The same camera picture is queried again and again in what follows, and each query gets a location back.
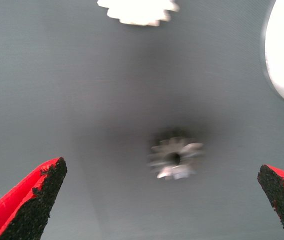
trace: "gear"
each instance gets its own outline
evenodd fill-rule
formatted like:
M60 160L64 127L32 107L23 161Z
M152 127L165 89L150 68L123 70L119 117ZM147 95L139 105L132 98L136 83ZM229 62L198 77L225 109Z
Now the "gear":
M151 148L151 161L148 165L157 178L181 179L195 174L192 163L195 157L203 154L202 143L192 142L185 137L172 137L160 141L160 144Z

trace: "gray background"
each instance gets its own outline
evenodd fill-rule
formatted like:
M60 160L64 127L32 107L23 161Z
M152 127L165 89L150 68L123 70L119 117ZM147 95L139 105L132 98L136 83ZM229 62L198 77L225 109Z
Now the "gray background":
M183 0L160 27L92 0L0 0L0 197L41 162L68 174L43 240L283 240L256 177L284 169L284 100L267 83L271 0ZM161 127L201 132L198 174L145 166Z

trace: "textured rubber pad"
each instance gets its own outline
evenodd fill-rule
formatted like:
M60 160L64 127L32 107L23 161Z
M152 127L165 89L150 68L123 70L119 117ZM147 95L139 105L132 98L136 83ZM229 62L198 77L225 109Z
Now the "textured rubber pad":
M63 158L49 160L0 199L0 240L39 240L67 169Z

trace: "metal gear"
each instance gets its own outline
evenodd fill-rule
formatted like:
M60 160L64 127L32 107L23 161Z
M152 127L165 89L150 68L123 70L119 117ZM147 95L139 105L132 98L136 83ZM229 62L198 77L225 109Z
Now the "metal gear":
M148 166L158 173L157 178L181 179L195 174L192 163L195 157L203 154L202 143L192 142L185 137L171 137L160 141L160 144L151 148L151 161Z

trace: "blurry gear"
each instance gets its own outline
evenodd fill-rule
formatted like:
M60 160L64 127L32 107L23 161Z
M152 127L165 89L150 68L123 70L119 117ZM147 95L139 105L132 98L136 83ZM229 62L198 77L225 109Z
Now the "blurry gear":
M194 143L191 139L184 137L172 137L160 141L160 145L151 148L151 161L148 165L157 178L181 179L195 174L192 163L195 157L201 156L202 143Z
M160 21L169 21L167 11L178 11L174 0L98 0L100 7L108 8L110 18L123 24L159 26Z

